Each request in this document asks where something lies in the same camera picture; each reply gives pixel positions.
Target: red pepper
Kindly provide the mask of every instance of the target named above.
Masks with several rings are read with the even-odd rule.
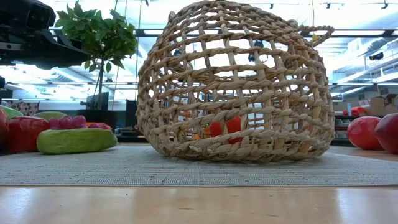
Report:
[[[241,130],[241,117],[235,116],[234,119],[226,122],[226,127],[228,128],[228,133],[235,133],[236,131]],[[243,140],[242,137],[234,138],[228,140],[230,144],[235,144],[237,142],[241,142]]]
[[[10,152],[37,152],[37,136],[49,128],[49,123],[43,118],[18,116],[10,119]]]
[[[210,133],[212,137],[222,135],[223,132],[221,131],[221,123],[219,121],[210,124]]]
[[[226,122],[226,127],[228,129],[228,133],[235,133],[236,131],[241,130],[241,117],[235,116],[234,119]],[[211,136],[216,137],[222,135],[221,131],[221,123],[219,121],[213,122],[210,124],[210,133]],[[235,144],[237,142],[241,142],[243,140],[242,137],[234,138],[228,140],[230,144]]]

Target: woven mat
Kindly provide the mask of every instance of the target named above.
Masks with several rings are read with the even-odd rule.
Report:
[[[335,187],[398,184],[398,162],[325,153],[318,159],[202,162],[164,157],[150,146],[86,154],[0,157],[0,185]]]

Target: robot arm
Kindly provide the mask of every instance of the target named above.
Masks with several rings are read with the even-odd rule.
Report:
[[[79,43],[49,31],[53,9],[38,0],[0,0],[0,65],[22,62],[41,69],[81,65],[90,55]]]

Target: woven basket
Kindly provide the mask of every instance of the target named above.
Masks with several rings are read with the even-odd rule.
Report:
[[[316,30],[327,33],[314,42],[298,33]],[[228,1],[171,12],[139,71],[140,130],[156,151],[186,159],[322,155],[335,133],[335,114],[314,46],[332,32]],[[241,131],[229,133],[227,123],[236,116]],[[208,125],[217,122],[222,134],[210,136]]]

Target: basket handle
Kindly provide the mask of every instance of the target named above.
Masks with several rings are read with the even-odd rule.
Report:
[[[314,47],[322,44],[325,40],[327,40],[329,37],[331,37],[331,34],[335,31],[335,28],[332,26],[303,26],[300,25],[297,27],[297,31],[304,31],[304,32],[315,32],[315,31],[321,31],[325,30],[327,31],[326,34],[323,34],[321,38],[318,40],[312,42],[312,45]]]
[[[169,22],[171,22],[173,20],[174,16],[175,16],[175,12],[174,11],[170,11]]]

